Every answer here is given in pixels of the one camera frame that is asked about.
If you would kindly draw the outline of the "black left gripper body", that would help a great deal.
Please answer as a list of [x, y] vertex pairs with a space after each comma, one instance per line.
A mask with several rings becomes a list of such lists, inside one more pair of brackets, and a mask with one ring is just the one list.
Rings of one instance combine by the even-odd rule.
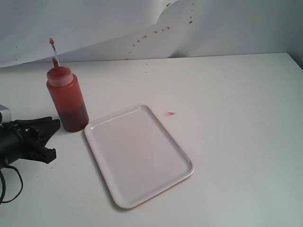
[[24, 159], [34, 160], [33, 150], [28, 144], [29, 127], [35, 120], [15, 120], [0, 126], [0, 167]]

